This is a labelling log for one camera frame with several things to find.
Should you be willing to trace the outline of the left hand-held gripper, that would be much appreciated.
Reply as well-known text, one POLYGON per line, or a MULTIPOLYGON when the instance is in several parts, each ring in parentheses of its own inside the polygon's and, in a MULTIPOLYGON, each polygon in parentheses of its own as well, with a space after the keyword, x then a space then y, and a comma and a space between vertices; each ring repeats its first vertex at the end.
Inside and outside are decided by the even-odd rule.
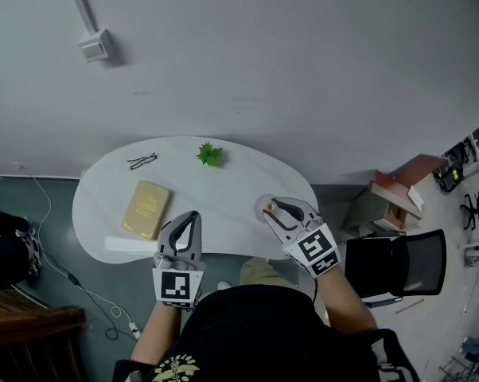
POLYGON ((152 268, 155 297, 158 302, 179 309, 194 308, 201 296, 201 283, 206 265, 191 259, 200 259, 201 253, 199 212, 185 212, 161 229, 158 236, 158 253, 154 255, 152 268), (187 228, 189 236, 186 245, 182 247, 179 239, 187 228))

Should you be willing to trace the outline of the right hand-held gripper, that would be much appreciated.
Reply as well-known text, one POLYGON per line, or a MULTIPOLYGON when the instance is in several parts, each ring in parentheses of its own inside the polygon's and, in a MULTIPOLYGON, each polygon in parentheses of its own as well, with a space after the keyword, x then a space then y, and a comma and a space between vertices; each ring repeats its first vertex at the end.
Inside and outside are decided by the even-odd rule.
POLYGON ((274 197, 272 201, 280 209, 264 209, 263 218, 283 244, 283 251, 301 269, 317 279, 341 263, 328 225, 310 204, 290 197, 274 197))

